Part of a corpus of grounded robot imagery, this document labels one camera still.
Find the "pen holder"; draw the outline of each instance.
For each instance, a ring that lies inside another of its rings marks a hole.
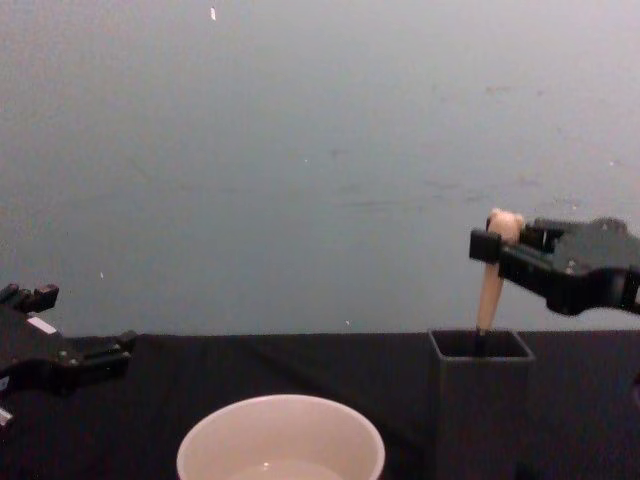
[[[513,480],[535,357],[517,333],[429,332],[428,479]]]

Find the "white label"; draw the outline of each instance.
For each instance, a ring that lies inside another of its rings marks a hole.
[[[56,333],[56,329],[49,325],[47,322],[38,317],[31,317],[27,320],[31,325],[36,328],[39,328],[47,335],[51,335],[52,333]]]

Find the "black table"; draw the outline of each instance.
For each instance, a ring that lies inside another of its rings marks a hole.
[[[523,464],[543,478],[640,478],[640,332],[523,333],[537,356]],[[366,415],[387,449],[385,479],[422,476],[424,334],[147,336],[125,379],[68,398],[6,403],[0,479],[175,480],[188,430],[248,397],[305,393]],[[79,345],[101,339],[79,339]]]

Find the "wooden stick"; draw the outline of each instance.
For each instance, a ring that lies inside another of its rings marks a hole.
[[[524,217],[519,214],[494,208],[489,215],[489,231],[500,234],[503,242],[517,243],[520,232],[524,228]],[[498,265],[487,265],[482,280],[480,304],[476,327],[480,335],[484,335],[493,323],[502,293],[503,279],[498,276]]]

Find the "bowl rim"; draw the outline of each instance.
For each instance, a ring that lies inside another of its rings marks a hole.
[[[376,464],[374,465],[373,470],[371,471],[371,478],[372,479],[380,478],[380,475],[382,475],[382,468],[384,467],[386,452],[384,449],[384,442],[382,441],[382,436],[380,435],[380,432],[378,432],[378,429],[373,425],[373,423],[357,410],[351,407],[348,407],[342,403],[336,402],[334,400],[329,400],[327,398],[316,397],[312,395],[296,395],[296,394],[275,394],[275,395],[264,395],[260,397],[252,397],[246,400],[240,400],[238,402],[232,403],[230,405],[227,405],[226,407],[222,407],[219,410],[216,410],[213,413],[210,413],[209,415],[204,417],[191,430],[189,430],[187,435],[184,437],[184,439],[180,443],[180,448],[178,449],[178,456],[176,459],[178,477],[181,480],[186,480],[187,477],[186,477],[184,462],[185,462],[187,445],[189,444],[190,440],[195,435],[197,435],[197,433],[200,430],[205,428],[208,422],[210,422],[212,419],[216,417],[220,417],[232,410],[236,410],[238,408],[242,408],[254,403],[271,402],[274,400],[277,401],[277,400],[285,400],[285,399],[286,400],[302,400],[304,402],[310,402],[310,403],[322,403],[352,415],[356,420],[358,420],[362,424],[362,426],[365,427],[365,429],[369,432],[369,434],[371,435],[371,438],[375,443],[375,448],[378,455],[376,459]]]

